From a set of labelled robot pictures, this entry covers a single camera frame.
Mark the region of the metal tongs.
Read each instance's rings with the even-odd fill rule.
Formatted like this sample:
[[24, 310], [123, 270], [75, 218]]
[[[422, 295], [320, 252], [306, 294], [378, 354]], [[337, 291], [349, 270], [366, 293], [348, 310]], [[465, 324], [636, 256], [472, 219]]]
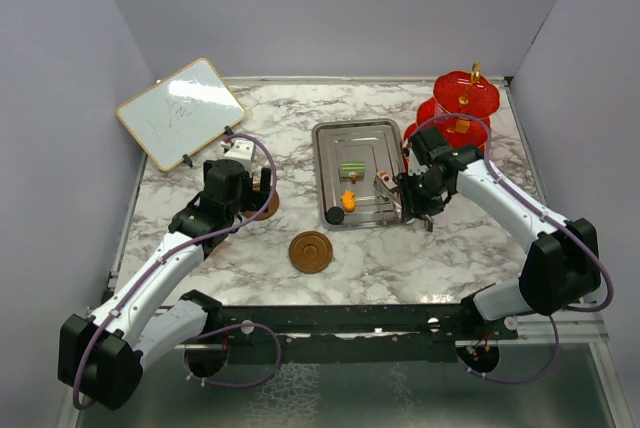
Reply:
[[373, 187], [376, 193], [387, 203], [390, 203], [396, 213], [398, 220], [405, 225], [412, 224], [415, 221], [421, 221], [425, 231], [432, 233], [434, 229], [433, 220], [428, 215], [407, 215], [403, 212], [403, 205], [400, 196], [400, 187], [395, 182], [395, 178], [391, 176], [390, 181], [384, 181], [379, 176], [378, 171], [373, 181]]

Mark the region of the green layered cake slice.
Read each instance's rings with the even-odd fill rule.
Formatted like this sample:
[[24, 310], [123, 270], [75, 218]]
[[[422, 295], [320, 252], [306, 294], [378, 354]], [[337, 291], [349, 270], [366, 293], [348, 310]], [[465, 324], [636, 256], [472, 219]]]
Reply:
[[366, 174], [366, 163], [363, 161], [347, 161], [340, 164], [339, 174], [342, 179], [356, 183]]

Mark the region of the orange fish-shaped pastry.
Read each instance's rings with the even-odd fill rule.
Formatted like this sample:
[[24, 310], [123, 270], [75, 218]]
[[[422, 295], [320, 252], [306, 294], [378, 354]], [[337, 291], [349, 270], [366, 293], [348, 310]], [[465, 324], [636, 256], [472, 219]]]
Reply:
[[353, 191], [345, 190], [341, 196], [342, 209], [346, 213], [353, 213], [356, 209], [356, 194]]

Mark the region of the stainless steel tray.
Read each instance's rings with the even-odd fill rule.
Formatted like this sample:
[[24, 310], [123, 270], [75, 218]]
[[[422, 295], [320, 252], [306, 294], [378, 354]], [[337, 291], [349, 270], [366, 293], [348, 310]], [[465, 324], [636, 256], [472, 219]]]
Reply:
[[[319, 123], [312, 129], [320, 221], [326, 228], [338, 231], [401, 224], [391, 204], [373, 187], [378, 171], [386, 170], [394, 178], [405, 171], [401, 142], [398, 125], [385, 118]], [[363, 179], [351, 183], [340, 177], [340, 164], [347, 161], [366, 163]], [[345, 190], [356, 194], [356, 209], [345, 212], [341, 225], [331, 226], [325, 213], [333, 206], [342, 208]]]

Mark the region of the black round cookie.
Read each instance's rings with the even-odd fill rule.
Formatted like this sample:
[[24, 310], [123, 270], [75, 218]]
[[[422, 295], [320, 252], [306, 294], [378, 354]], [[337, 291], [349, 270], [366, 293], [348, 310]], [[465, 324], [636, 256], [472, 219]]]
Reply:
[[325, 220], [331, 226], [339, 226], [345, 220], [345, 211], [341, 207], [333, 206], [326, 211]]

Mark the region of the red three-tier cake stand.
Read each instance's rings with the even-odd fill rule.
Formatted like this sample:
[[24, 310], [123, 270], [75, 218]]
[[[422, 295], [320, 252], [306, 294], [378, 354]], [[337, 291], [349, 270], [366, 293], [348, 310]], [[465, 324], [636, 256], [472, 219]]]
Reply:
[[[434, 85], [432, 96], [417, 109], [416, 121], [404, 134], [403, 158], [406, 171], [411, 168], [412, 161], [408, 150], [410, 136], [429, 119], [453, 113], [463, 113], [480, 119], [487, 127], [491, 126], [490, 116], [500, 108], [500, 93], [497, 87], [480, 74], [480, 63], [473, 64], [471, 71], [452, 71], [440, 76]], [[471, 122], [467, 133], [456, 133], [455, 123], [458, 119], [448, 118], [429, 123], [435, 125], [445, 140], [458, 149], [466, 145], [474, 145], [485, 150], [487, 133], [478, 122]]]

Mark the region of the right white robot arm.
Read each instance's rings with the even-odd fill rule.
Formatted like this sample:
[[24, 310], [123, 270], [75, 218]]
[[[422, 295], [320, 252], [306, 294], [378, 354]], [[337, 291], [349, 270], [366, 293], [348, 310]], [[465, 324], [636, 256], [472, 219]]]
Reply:
[[499, 318], [567, 308], [602, 282], [595, 227], [537, 202], [473, 145], [452, 147], [437, 127], [415, 131], [408, 141], [410, 172], [398, 176], [402, 214], [433, 217], [459, 194], [489, 214], [524, 250], [521, 273], [467, 296], [461, 331], [481, 339]]

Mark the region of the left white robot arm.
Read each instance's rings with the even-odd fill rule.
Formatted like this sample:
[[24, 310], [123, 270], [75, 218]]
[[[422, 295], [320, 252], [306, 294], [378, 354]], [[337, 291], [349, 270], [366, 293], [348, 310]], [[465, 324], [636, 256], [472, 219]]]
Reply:
[[[148, 324], [177, 284], [226, 237], [255, 221], [275, 196], [277, 171], [261, 171], [253, 188], [249, 167], [233, 159], [208, 160], [203, 189], [178, 213], [160, 245], [125, 286], [87, 315], [62, 324], [57, 376], [72, 389], [77, 410], [99, 403], [120, 408], [138, 387], [149, 355], [139, 349]], [[240, 220], [249, 212], [249, 220]]]

